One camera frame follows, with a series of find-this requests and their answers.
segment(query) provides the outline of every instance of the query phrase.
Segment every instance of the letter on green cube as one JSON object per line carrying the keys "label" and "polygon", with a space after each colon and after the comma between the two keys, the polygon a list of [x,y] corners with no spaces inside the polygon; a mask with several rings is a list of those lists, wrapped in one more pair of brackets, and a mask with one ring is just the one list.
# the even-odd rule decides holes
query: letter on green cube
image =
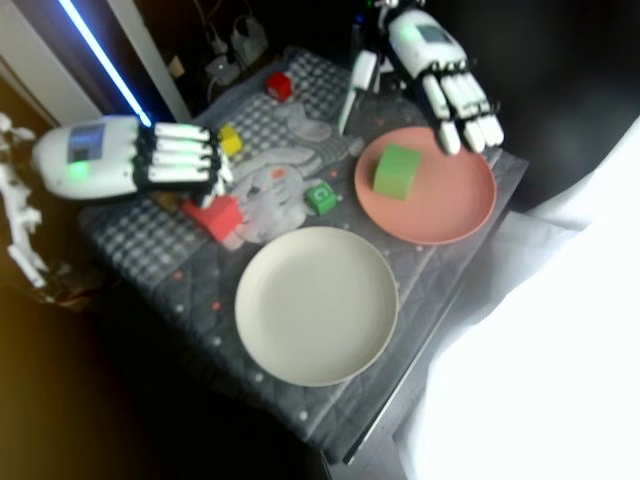
{"label": "letter on green cube", "polygon": [[338,198],[328,183],[307,190],[307,202],[318,215],[324,215],[338,204]]}
{"label": "letter on green cube", "polygon": [[381,195],[406,200],[421,161],[420,152],[387,145],[376,169],[373,190]]}

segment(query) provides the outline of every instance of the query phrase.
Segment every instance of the block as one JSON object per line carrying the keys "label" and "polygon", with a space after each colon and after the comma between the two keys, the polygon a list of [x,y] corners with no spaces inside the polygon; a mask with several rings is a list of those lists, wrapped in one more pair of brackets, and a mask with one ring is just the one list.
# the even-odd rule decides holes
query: block
{"label": "block", "polygon": [[220,146],[222,150],[224,150],[224,153],[227,154],[227,157],[235,155],[242,150],[242,139],[230,124],[222,127],[218,135],[220,138]]}
{"label": "block", "polygon": [[329,184],[325,182],[307,190],[305,198],[318,215],[324,215],[333,210],[338,204],[338,197],[336,197]]}
{"label": "block", "polygon": [[276,100],[284,102],[293,93],[291,79],[284,73],[274,73],[267,80],[267,93]]}
{"label": "block", "polygon": [[420,152],[387,145],[376,168],[373,190],[381,195],[406,200],[421,161]]}
{"label": "block", "polygon": [[213,199],[209,208],[198,208],[186,202],[183,211],[202,225],[218,243],[242,223],[242,213],[238,202],[231,195],[223,195]]}

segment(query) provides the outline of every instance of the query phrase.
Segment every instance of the pink plate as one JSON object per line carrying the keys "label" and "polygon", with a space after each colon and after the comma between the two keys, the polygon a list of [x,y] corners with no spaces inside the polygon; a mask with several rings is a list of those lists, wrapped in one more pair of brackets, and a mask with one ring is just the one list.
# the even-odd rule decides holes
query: pink plate
{"label": "pink plate", "polygon": [[[384,148],[400,145],[422,152],[406,201],[373,191],[373,178]],[[485,158],[462,149],[447,156],[426,127],[394,130],[371,143],[355,173],[360,205],[380,228],[412,243],[439,245],[461,240],[489,219],[496,204],[496,182]]]}

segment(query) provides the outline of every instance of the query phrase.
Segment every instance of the red block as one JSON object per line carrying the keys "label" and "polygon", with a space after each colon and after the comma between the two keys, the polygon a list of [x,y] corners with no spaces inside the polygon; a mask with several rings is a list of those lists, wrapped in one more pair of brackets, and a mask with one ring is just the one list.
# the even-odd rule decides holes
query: red block
{"label": "red block", "polygon": [[218,243],[222,243],[226,236],[242,223],[238,202],[230,195],[214,198],[209,208],[204,209],[186,202],[182,210],[206,228]]}
{"label": "red block", "polygon": [[276,100],[285,101],[293,92],[291,79],[284,73],[274,73],[267,80],[267,92]]}

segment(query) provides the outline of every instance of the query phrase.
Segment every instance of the blue light strip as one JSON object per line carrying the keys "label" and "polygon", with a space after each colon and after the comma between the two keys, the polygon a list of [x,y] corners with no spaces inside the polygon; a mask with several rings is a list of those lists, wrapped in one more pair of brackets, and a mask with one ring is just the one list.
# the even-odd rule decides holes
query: blue light strip
{"label": "blue light strip", "polygon": [[93,36],[93,33],[91,33],[91,30],[89,30],[87,24],[84,23],[84,20],[78,13],[78,10],[76,10],[76,7],[73,5],[73,3],[71,3],[71,0],[58,0],[58,3],[62,5],[64,11],[67,12],[67,15],[80,32],[80,35],[82,35],[84,41],[87,42],[87,45],[89,45],[89,48],[91,49],[93,54],[102,64],[102,67],[109,74],[109,77],[111,77],[113,83],[116,85],[116,87],[118,87],[118,90],[120,90],[122,96],[127,100],[129,105],[131,105],[131,108],[134,112],[136,112],[138,117],[140,117],[140,121],[143,123],[143,125],[150,127],[151,120],[149,120],[147,114],[144,113],[144,110],[142,110],[142,107],[136,100],[136,97],[133,96],[133,93],[131,93],[131,90],[129,90],[127,84],[124,83],[124,80],[116,70],[116,67],[113,66],[113,63],[111,63],[111,60],[109,60],[107,54],[104,53],[104,50],[96,40],[96,37]]}

